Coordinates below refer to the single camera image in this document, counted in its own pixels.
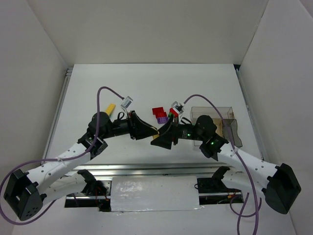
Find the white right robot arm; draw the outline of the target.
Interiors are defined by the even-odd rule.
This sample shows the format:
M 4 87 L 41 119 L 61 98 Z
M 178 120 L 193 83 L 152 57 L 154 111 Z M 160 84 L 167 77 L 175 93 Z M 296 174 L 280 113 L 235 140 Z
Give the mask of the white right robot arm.
M 179 139 L 201 141 L 200 150 L 205 157 L 227 165 L 215 174 L 227 188 L 255 192 L 273 210 L 287 214 L 301 192 L 293 169 L 287 164 L 268 163 L 233 147 L 216 129 L 207 115 L 199 116 L 195 125 L 178 124 L 171 118 L 151 145 L 171 149 Z

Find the left arm base joint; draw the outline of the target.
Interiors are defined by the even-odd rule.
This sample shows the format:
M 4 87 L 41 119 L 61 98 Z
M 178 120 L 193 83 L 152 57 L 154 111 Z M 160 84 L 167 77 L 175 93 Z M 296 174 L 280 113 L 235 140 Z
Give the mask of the left arm base joint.
M 69 194 L 80 193 L 86 196 L 107 196 L 107 189 L 102 181 L 96 178 L 86 169 L 79 170 L 74 174 L 60 178 L 62 189 Z

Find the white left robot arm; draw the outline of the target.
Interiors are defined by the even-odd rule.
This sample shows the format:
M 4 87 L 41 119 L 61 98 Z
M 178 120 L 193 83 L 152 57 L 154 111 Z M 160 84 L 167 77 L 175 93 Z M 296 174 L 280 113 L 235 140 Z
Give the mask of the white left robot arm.
M 105 195 L 107 190 L 101 181 L 86 169 L 69 175 L 74 168 L 100 155 L 106 148 L 105 139 L 129 134 L 133 140 L 141 140 L 158 134 L 152 125 L 141 120 L 135 111 L 125 119 L 111 121 L 105 112 L 98 111 L 92 117 L 86 133 L 72 147 L 55 158 L 40 161 L 40 166 L 23 172 L 15 167 L 5 177 L 7 184 L 4 199 L 14 211 L 19 222 L 11 221 L 3 212 L 1 215 L 14 225 L 27 225 L 43 214 L 44 205 L 51 207 L 59 198 L 72 193 L 84 195 Z

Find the right arm base joint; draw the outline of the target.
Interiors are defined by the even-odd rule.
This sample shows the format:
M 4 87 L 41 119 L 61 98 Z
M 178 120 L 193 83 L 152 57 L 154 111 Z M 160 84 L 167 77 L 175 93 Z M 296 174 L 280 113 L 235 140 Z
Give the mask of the right arm base joint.
M 222 179 L 224 175 L 230 171 L 227 166 L 221 166 L 210 178 L 198 178 L 194 188 L 198 190 L 198 193 L 237 193 L 240 190 L 227 187 Z

